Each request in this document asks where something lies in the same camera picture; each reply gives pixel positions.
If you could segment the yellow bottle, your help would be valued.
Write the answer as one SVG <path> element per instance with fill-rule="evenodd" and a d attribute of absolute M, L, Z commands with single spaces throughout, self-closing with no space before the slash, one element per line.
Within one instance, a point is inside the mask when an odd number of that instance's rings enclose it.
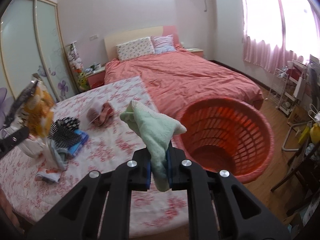
<path fill-rule="evenodd" d="M 320 141 L 320 126 L 319 124 L 313 124 L 313 127 L 310 129 L 310 138 L 314 145 Z"/>

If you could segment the glass sliding wardrobe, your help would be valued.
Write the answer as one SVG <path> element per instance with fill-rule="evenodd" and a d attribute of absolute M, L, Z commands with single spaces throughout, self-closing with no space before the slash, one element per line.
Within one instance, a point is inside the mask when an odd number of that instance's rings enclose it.
<path fill-rule="evenodd" d="M 56 102 L 78 94 L 57 16 L 44 0 L 11 0 L 1 17 L 1 117 L 38 74 Z"/>

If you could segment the black mesh mat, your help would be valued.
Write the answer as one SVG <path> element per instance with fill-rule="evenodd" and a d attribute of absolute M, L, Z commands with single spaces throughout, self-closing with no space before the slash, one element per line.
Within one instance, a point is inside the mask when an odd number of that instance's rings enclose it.
<path fill-rule="evenodd" d="M 80 140 L 74 132 L 79 128 L 79 125 L 79 119 L 74 117 L 57 119 L 50 126 L 48 138 L 54 140 L 57 146 L 70 148 Z"/>

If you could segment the blue wet wipes pack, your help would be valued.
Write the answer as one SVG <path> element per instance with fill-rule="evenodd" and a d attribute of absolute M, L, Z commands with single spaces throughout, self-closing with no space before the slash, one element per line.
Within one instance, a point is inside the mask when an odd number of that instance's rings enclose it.
<path fill-rule="evenodd" d="M 80 140 L 68 149 L 69 158 L 75 158 L 89 139 L 88 133 L 82 130 L 77 129 L 74 132 L 79 136 Z"/>

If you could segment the beige pink headboard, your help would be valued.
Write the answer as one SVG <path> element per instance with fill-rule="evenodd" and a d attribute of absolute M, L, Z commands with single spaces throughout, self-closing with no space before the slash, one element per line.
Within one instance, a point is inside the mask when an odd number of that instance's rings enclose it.
<path fill-rule="evenodd" d="M 112 34 L 104 38 L 105 49 L 107 58 L 109 61 L 118 57 L 116 45 L 120 43 L 129 42 L 138 38 L 147 36 L 168 36 L 173 35 L 174 44 L 179 44 L 179 36 L 175 25 L 164 25 L 150 28 L 136 29 L 130 31 L 124 31 L 121 33 Z"/>

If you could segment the pink striped pillow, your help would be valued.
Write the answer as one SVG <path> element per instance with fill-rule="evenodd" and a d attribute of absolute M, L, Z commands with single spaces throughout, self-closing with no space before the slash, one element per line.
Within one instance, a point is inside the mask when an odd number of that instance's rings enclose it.
<path fill-rule="evenodd" d="M 157 55 L 176 50 L 172 34 L 168 36 L 151 36 L 151 41 Z"/>

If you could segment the pink curtain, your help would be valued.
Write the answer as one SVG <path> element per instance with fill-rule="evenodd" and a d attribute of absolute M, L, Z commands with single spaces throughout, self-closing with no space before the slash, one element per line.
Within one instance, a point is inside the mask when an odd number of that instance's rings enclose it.
<path fill-rule="evenodd" d="M 242 0 L 245 62 L 269 73 L 287 61 L 319 57 L 319 2 Z"/>

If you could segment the light green towel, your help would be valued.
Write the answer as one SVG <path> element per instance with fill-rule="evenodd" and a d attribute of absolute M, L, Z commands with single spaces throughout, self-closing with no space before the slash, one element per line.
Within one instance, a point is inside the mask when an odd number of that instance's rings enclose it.
<path fill-rule="evenodd" d="M 185 133 L 187 129 L 178 120 L 157 113 L 136 100 L 130 101 L 126 110 L 120 114 L 120 119 L 146 145 L 151 155 L 151 172 L 157 190 L 168 191 L 166 152 L 172 137 Z"/>

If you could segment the red plastic laundry basket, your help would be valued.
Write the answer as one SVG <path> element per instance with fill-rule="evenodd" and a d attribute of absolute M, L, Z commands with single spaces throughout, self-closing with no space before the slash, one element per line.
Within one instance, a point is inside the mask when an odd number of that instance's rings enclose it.
<path fill-rule="evenodd" d="M 271 125 L 259 110 L 241 100 L 197 100 L 180 109 L 176 118 L 187 129 L 175 137 L 176 145 L 207 171 L 227 170 L 246 184 L 271 163 Z"/>

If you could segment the grey sock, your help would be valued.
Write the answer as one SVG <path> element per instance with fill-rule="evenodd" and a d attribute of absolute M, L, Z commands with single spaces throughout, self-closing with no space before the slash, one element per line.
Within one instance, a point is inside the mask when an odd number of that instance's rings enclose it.
<path fill-rule="evenodd" d="M 69 154 L 68 149 L 57 146 L 54 140 L 49 140 L 48 142 L 51 156 L 57 168 L 61 171 L 67 170 L 67 155 Z"/>

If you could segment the crumpled printed wrapper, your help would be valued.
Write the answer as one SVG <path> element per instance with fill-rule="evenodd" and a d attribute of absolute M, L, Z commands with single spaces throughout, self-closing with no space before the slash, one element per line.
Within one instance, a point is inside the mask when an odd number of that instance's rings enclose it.
<path fill-rule="evenodd" d="M 45 181 L 47 183 L 58 183 L 61 177 L 61 171 L 56 169 L 39 168 L 36 175 L 36 181 Z"/>

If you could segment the floral white pillow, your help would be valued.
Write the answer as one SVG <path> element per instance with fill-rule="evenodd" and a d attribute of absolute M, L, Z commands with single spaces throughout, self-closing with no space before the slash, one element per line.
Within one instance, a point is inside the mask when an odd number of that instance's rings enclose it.
<path fill-rule="evenodd" d="M 116 45 L 118 59 L 127 61 L 141 56 L 155 54 L 151 37 L 138 38 L 129 42 Z"/>

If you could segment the stuffed toy column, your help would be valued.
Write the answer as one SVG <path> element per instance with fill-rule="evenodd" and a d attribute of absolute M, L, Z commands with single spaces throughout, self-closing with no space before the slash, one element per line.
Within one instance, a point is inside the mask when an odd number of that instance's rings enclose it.
<path fill-rule="evenodd" d="M 67 59 L 79 91 L 88 91 L 90 86 L 87 82 L 82 59 L 76 49 L 76 42 L 67 45 Z"/>

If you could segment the right bedside table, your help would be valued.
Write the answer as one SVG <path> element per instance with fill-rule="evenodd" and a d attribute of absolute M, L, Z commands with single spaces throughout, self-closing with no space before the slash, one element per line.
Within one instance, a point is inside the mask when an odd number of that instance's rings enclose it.
<path fill-rule="evenodd" d="M 199 49 L 199 48 L 186 48 L 186 51 L 196 55 L 196 56 L 199 56 L 199 57 L 202 57 L 204 58 L 204 50 L 202 49 Z"/>

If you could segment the yellow snack bag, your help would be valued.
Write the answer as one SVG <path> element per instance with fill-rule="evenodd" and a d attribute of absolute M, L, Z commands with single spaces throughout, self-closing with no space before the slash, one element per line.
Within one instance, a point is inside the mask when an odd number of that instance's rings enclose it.
<path fill-rule="evenodd" d="M 3 129 L 16 121 L 29 128 L 31 135 L 45 138 L 53 123 L 55 101 L 39 74 L 31 76 L 31 82 L 23 89 L 4 115 Z"/>

